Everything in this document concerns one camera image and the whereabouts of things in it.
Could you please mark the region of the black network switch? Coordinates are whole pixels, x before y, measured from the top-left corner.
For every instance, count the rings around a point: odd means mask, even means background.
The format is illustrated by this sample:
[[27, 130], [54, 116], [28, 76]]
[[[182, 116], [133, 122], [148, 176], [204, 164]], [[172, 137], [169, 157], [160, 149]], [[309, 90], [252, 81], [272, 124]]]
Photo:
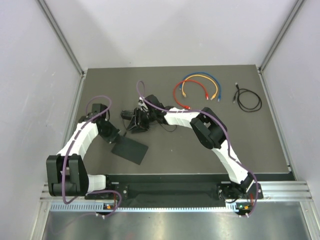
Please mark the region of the black network switch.
[[145, 144], [139, 143], [125, 136], [120, 136], [111, 152], [134, 164], [140, 165], [148, 149], [149, 147]]

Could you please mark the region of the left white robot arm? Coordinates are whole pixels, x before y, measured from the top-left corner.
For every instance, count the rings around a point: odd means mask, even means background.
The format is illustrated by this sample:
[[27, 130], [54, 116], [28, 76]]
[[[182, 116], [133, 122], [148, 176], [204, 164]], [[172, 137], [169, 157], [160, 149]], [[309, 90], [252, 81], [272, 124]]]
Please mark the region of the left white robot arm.
[[94, 103], [91, 112], [79, 119], [65, 146], [46, 160], [49, 194], [53, 197], [82, 197], [97, 192], [102, 198], [109, 198], [114, 191], [113, 185], [107, 182], [105, 175], [88, 174], [84, 158], [96, 137], [114, 144], [119, 132], [110, 123], [109, 108], [102, 103]]

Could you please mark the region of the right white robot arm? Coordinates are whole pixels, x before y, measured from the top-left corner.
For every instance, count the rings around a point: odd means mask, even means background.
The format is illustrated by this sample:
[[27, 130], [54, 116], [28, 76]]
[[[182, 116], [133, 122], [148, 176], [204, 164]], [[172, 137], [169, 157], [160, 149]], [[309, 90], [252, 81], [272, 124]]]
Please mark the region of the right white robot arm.
[[164, 106], [154, 95], [140, 97], [138, 105], [134, 110], [123, 110], [120, 114], [122, 119], [130, 121], [130, 131], [145, 132], [153, 122], [192, 129], [202, 146], [217, 155], [228, 173], [233, 193], [231, 196], [225, 193], [221, 197], [224, 200], [237, 200], [253, 191], [254, 199], [258, 199], [259, 185], [256, 176], [240, 162], [232, 149], [227, 127], [210, 108], [185, 110]]

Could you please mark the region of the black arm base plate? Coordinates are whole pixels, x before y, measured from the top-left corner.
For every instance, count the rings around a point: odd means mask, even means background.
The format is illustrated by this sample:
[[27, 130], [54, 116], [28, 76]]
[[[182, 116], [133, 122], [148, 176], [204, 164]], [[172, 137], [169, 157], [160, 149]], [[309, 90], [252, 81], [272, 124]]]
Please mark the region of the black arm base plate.
[[137, 197], [196, 197], [214, 201], [245, 200], [250, 196], [262, 199], [259, 183], [231, 182], [110, 182], [107, 190], [118, 191], [124, 200]]

